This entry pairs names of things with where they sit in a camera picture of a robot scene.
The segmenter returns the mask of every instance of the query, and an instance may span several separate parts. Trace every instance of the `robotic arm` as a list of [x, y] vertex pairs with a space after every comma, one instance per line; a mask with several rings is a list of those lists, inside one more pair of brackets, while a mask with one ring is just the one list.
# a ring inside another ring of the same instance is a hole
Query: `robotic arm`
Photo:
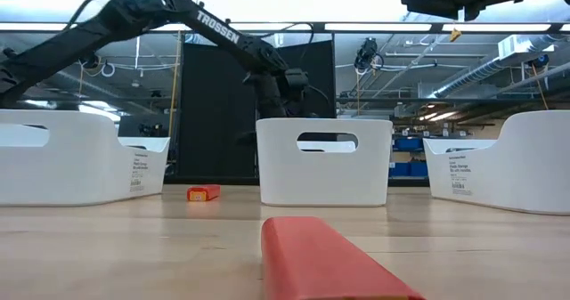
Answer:
[[[81, 12], [92, 0], [86, 0]], [[241, 34], [192, 0], [110, 0], [92, 19], [0, 63], [0, 108], [12, 108], [37, 82], [103, 46], [128, 40], [170, 23], [183, 23], [230, 53], [248, 72], [261, 118], [285, 118], [284, 102], [302, 102], [308, 77], [290, 69], [277, 51], [257, 36]]]

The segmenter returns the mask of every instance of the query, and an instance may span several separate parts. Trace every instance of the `wooden table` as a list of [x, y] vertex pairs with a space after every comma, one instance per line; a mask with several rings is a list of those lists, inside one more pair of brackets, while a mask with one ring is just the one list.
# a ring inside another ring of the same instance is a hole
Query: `wooden table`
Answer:
[[570, 217], [398, 193], [380, 208], [278, 208], [258, 188], [184, 187], [98, 207], [0, 208], [2, 299], [262, 299], [259, 231], [323, 218], [428, 299], [570, 298]]

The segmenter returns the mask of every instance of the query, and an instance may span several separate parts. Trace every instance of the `red block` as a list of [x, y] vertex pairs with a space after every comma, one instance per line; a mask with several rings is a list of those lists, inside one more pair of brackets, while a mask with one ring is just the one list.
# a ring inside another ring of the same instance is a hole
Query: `red block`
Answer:
[[274, 217], [261, 230], [267, 300], [425, 300], [315, 217]]
[[222, 187], [217, 184], [192, 186], [186, 191], [189, 201], [210, 201], [220, 196]]

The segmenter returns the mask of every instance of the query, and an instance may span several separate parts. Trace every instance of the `black partition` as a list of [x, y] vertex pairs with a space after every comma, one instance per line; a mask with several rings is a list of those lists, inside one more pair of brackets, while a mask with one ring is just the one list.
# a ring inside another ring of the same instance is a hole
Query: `black partition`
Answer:
[[[279, 52], [297, 67], [305, 45]], [[312, 43], [303, 59], [311, 84], [330, 98], [311, 93], [307, 104], [324, 118], [334, 118], [335, 81], [332, 41]], [[255, 148], [236, 143], [240, 134], [255, 130], [253, 90], [241, 83], [246, 72], [235, 59], [211, 45], [183, 46], [182, 91], [176, 182], [255, 182]]]

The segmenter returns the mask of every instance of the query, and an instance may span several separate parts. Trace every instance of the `blue bin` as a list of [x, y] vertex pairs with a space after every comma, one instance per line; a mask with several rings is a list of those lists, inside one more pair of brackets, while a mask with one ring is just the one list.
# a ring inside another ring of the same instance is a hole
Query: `blue bin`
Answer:
[[410, 176], [428, 177], [428, 163], [410, 162]]
[[410, 163], [396, 162], [395, 167], [391, 167], [389, 176], [410, 176]]
[[395, 147], [401, 151], [413, 151], [421, 149], [421, 139], [397, 139]]

